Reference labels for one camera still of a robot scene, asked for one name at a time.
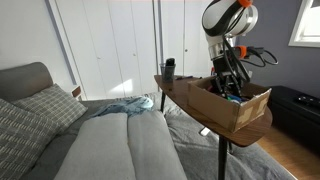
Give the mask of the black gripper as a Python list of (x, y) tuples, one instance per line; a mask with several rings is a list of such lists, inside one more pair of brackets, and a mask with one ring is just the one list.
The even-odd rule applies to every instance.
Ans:
[(233, 94), (241, 96), (241, 80), (237, 76), (232, 75), (232, 70), (228, 67), (227, 62), (223, 57), (213, 61), (216, 77), (212, 80), (212, 85), (217, 93), (222, 93), (221, 87), (231, 85)]

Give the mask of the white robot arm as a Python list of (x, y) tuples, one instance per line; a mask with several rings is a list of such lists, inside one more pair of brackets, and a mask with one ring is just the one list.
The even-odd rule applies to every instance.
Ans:
[(211, 81), (214, 93), (226, 98), (230, 90), (239, 96), (243, 83), (250, 81), (248, 71), (240, 62), (245, 52), (236, 55), (229, 39), (248, 33), (257, 20), (258, 10), (253, 0), (213, 0), (204, 10), (202, 27), (216, 73)]

